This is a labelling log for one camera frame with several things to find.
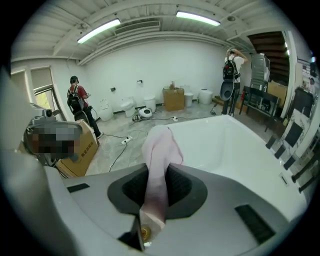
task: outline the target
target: person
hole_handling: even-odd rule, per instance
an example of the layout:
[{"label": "person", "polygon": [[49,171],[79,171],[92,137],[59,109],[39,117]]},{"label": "person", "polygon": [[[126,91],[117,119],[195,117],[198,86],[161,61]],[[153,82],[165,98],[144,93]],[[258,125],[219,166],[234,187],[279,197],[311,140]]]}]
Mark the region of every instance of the person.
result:
[{"label": "person", "polygon": [[[78,77],[76,77],[75,75],[72,76],[70,78],[70,84],[71,84],[70,91],[73,93],[75,86],[79,84]],[[78,87],[77,87],[77,94],[78,94],[79,98],[83,101],[83,106],[84,106],[83,111],[88,118],[90,126],[94,130],[95,137],[97,139],[101,138],[101,136],[104,133],[99,131],[97,123],[91,114],[91,109],[89,108],[88,103],[85,101],[90,95],[86,92],[86,90],[81,85],[78,85]]]},{"label": "person", "polygon": [[[226,57],[224,59],[224,63],[226,63],[227,60],[232,60],[232,59],[235,63],[236,71],[238,73],[240,73],[241,66],[248,62],[248,58],[237,49],[229,49],[226,52]],[[239,92],[240,92],[240,76],[237,79],[234,79],[233,82],[234,82],[234,89],[233,89],[232,95],[230,97],[231,98],[231,107],[229,109],[229,115],[232,117],[234,116],[234,113],[235,113],[235,107],[236,107],[236,103],[237,103]],[[229,101],[230,101],[230,99],[228,99],[224,102],[223,109],[222,109],[222,115],[227,114]]]}]

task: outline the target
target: pink cloth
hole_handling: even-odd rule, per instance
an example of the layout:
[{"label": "pink cloth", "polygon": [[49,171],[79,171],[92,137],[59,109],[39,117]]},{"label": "pink cloth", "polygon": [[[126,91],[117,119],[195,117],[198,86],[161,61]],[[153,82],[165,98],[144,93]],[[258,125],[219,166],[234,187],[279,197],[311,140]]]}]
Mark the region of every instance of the pink cloth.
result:
[{"label": "pink cloth", "polygon": [[165,125],[158,125],[148,133],[142,146],[142,156],[149,170],[149,178],[141,210],[163,228],[168,207],[166,171],[170,163],[181,165],[183,155],[172,131]]}]

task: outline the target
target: sneaker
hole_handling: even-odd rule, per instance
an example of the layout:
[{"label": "sneaker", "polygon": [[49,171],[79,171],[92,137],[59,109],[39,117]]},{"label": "sneaker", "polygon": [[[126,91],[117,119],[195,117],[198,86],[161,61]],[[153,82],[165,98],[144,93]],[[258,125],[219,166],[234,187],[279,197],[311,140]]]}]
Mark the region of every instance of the sneaker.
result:
[{"label": "sneaker", "polygon": [[100,135],[99,135],[98,137],[96,137],[96,139],[97,139],[97,140],[100,139],[100,138],[102,137],[102,135],[104,135],[104,132],[103,132],[103,131],[100,132]]}]

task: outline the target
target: power strip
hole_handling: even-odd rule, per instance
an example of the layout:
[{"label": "power strip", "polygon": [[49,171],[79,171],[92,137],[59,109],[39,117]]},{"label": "power strip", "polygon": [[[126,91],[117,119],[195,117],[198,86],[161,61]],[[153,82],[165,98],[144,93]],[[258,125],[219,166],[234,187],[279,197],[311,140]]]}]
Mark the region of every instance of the power strip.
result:
[{"label": "power strip", "polygon": [[126,138],[125,140],[123,140],[121,142],[122,145],[126,145],[128,144],[130,141],[132,141],[134,138],[132,138],[131,136],[128,136],[128,138]]}]

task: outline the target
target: red shirt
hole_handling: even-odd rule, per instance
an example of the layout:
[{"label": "red shirt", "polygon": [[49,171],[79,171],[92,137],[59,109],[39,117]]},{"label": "red shirt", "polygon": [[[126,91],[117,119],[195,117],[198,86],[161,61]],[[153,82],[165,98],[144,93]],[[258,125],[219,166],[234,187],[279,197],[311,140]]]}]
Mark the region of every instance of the red shirt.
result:
[{"label": "red shirt", "polygon": [[[74,91],[74,88],[75,87],[72,87],[72,86],[70,87],[70,91],[72,93]],[[83,98],[85,95],[87,95],[86,90],[81,85],[78,85],[78,96],[82,99],[84,107],[88,107],[88,103],[86,103],[86,101]]]}]

